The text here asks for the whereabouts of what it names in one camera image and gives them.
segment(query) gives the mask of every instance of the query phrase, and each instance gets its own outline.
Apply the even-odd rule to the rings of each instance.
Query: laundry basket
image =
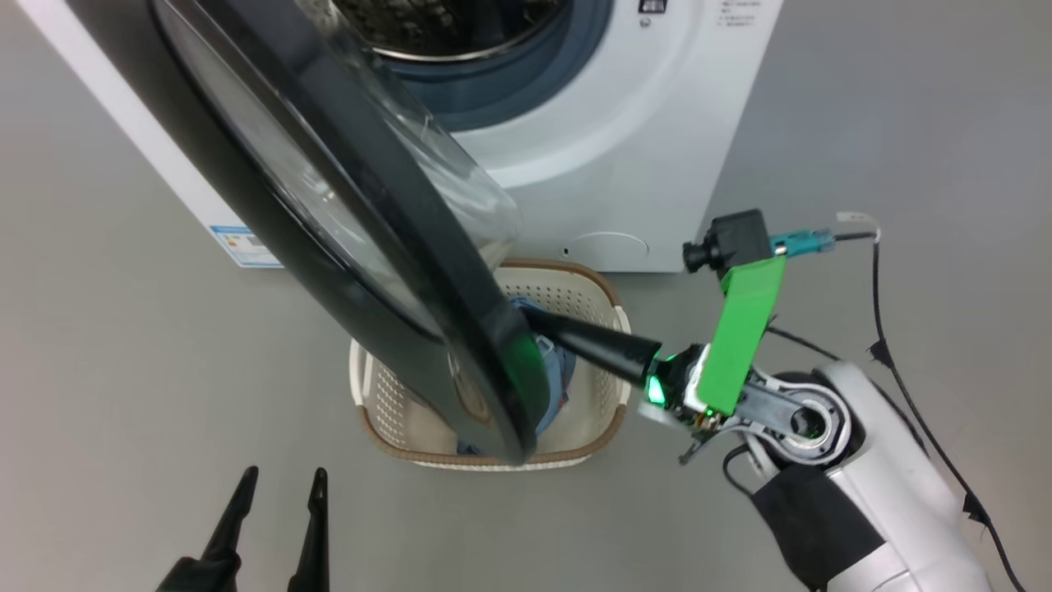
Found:
[[[526,295],[548,312],[630,333],[610,285],[581,265],[506,261],[494,273],[505,294]],[[569,403],[538,436],[537,454],[522,466],[457,454],[457,434],[431,410],[413,402],[380,361],[350,345],[350,393],[362,427],[380,450],[417,465],[460,471],[533,471],[583,463],[606,446],[625,419],[631,386],[578,360]]]

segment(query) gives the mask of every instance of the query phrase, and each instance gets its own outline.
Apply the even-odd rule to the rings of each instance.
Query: blue clothing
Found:
[[[537,303],[524,298],[524,295],[515,295],[509,302],[520,309],[544,310]],[[540,435],[555,420],[559,410],[570,401],[569,395],[566,394],[566,389],[570,386],[570,380],[573,377],[573,370],[578,365],[578,356],[565,348],[555,346],[547,338],[535,335],[534,341],[537,342],[538,350],[541,352],[541,360],[544,361],[544,370],[548,375],[549,393],[548,411],[545,412],[544,417],[537,425],[535,433]],[[457,454],[478,455],[480,452],[464,441],[458,441]]]

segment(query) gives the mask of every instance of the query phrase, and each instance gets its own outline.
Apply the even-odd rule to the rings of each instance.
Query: washing machine door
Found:
[[[326,2],[153,0],[269,191],[224,195],[329,313],[462,438],[525,462],[543,363],[490,271],[514,203]]]

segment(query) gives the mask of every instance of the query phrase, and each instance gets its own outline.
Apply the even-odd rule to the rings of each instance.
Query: green led light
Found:
[[[654,405],[665,407],[665,391],[662,391],[661,382],[656,376],[651,376],[647,383],[647,399]]]

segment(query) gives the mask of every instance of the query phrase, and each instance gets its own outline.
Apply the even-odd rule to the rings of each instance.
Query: black cable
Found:
[[[796,344],[797,346],[803,346],[803,347],[805,347],[805,348],[813,351],[816,354],[822,354],[823,356],[826,356],[827,359],[829,359],[829,360],[831,360],[833,362],[841,362],[841,360],[842,360],[839,356],[837,356],[836,354],[830,352],[829,350],[825,350],[825,349],[818,347],[817,345],[815,345],[815,344],[813,344],[811,342],[808,342],[807,340],[804,340],[803,338],[801,338],[798,335],[794,335],[792,333],[789,333],[788,331],[786,331],[784,329],[778,329],[777,327],[769,325],[769,326],[767,326],[767,332],[771,333],[773,335],[777,335],[778,338],[782,338],[783,340],[788,340],[788,341],[792,342],[793,344]],[[889,395],[887,391],[885,391],[884,389],[882,389],[879,385],[877,385],[876,383],[874,383],[872,380],[870,380],[869,383],[871,385],[873,385],[873,388],[876,389],[877,393],[881,393],[881,396],[884,397],[884,401],[887,402],[887,404],[889,406],[891,406],[891,409],[895,412],[895,415],[898,415],[898,419],[903,421],[903,424],[906,424],[906,427],[910,430],[910,434],[913,435],[913,441],[917,443],[917,446],[920,447],[920,450],[927,456],[927,454],[928,454],[928,448],[924,446],[924,438],[922,438],[920,434],[917,433],[917,429],[913,427],[913,423],[910,422],[910,419],[906,416],[906,412],[903,411],[903,408],[898,407],[898,404],[896,404],[894,402],[894,400],[891,399],[891,395]]]
[[[824,349],[820,348],[818,346],[816,346],[816,345],[808,342],[807,340],[804,340],[803,338],[793,335],[792,333],[789,333],[788,331],[778,329],[777,327],[774,327],[773,325],[767,326],[767,332],[768,333],[773,333],[774,335],[777,335],[778,338],[781,338],[783,340],[788,340],[788,341],[792,342],[793,344],[796,344],[797,346],[804,346],[805,348],[807,348],[807,349],[809,349],[809,350],[811,350],[811,351],[813,351],[815,353],[822,354],[822,355],[826,356],[827,359],[829,359],[829,360],[831,360],[833,362],[841,362],[839,356],[837,356],[836,354],[830,352],[829,350],[824,350]]]
[[[724,476],[727,477],[727,483],[729,483],[734,489],[736,489],[737,491],[741,491],[742,493],[744,493],[746,497],[752,497],[752,492],[750,492],[749,490],[745,489],[745,486],[743,486],[742,484],[737,483],[734,479],[734,477],[730,476],[730,471],[727,469],[728,467],[730,467],[730,462],[731,461],[734,461],[735,458],[737,458],[739,456],[742,456],[746,452],[749,452],[749,446],[748,445],[742,445],[742,446],[740,446],[740,447],[731,450],[730,452],[728,452],[727,456],[724,456]]]
[[[864,238],[873,240],[874,238],[876,238],[876,232],[865,231],[865,232],[844,232],[844,233],[833,234],[833,240],[835,240],[836,242],[841,242],[842,240],[862,240]]]
[[[960,487],[965,490],[965,508],[964,510],[969,513],[969,517],[973,520],[978,522],[985,526],[990,531],[990,538],[993,539],[994,547],[997,548],[997,555],[1000,557],[1000,565],[1005,568],[1005,574],[1008,575],[1008,579],[1012,583],[1019,592],[1024,592],[1025,589],[1019,583],[1019,578],[1015,576],[1015,570],[1012,569],[1011,562],[1008,560],[1008,553],[1005,552],[1005,546],[1000,542],[1000,535],[997,534],[997,529],[993,526],[993,519],[990,514],[987,513],[986,508],[983,507],[983,503],[979,502],[975,492],[972,491],[971,486],[965,481],[965,477],[960,474],[960,471],[950,462],[950,457],[943,450],[943,447],[935,440],[934,434],[931,433],[931,429],[928,428],[928,424],[924,421],[920,415],[920,411],[917,409],[916,405],[913,403],[913,397],[910,395],[909,390],[906,388],[906,384],[903,382],[902,375],[898,373],[898,369],[895,367],[895,363],[891,358],[891,352],[888,350],[888,342],[884,335],[884,322],[881,319],[881,284],[879,284],[879,264],[881,264],[881,243],[873,242],[873,322],[876,325],[876,338],[877,342],[873,345],[870,351],[873,356],[881,364],[888,367],[891,371],[891,375],[895,379],[895,385],[898,386],[898,390],[903,393],[903,399],[906,400],[906,405],[909,406],[910,411],[917,421],[917,425],[920,426],[920,430],[924,431],[925,435],[928,436],[928,441],[931,442],[931,446],[935,449],[935,453],[938,457],[943,460],[946,468],[950,470],[953,477],[957,479]]]

